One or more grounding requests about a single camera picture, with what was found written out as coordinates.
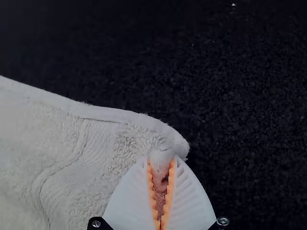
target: black carpet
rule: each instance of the black carpet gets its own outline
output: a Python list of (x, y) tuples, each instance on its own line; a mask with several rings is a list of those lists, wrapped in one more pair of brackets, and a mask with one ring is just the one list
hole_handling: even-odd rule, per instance
[(233, 229), (307, 229), (304, 1), (93, 2), (2, 0), (0, 74), (173, 126)]

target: terry cloth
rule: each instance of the terry cloth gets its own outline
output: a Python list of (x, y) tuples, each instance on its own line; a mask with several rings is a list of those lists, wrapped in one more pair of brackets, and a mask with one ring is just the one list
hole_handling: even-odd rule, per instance
[(138, 157), (188, 151), (160, 120), (0, 76), (1, 229), (84, 230)]

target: white towel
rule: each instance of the white towel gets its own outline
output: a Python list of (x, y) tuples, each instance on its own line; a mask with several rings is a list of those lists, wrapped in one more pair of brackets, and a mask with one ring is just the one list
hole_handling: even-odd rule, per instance
[(147, 115), (0, 76), (0, 229), (85, 230), (136, 159), (165, 145), (181, 158), (189, 151)]

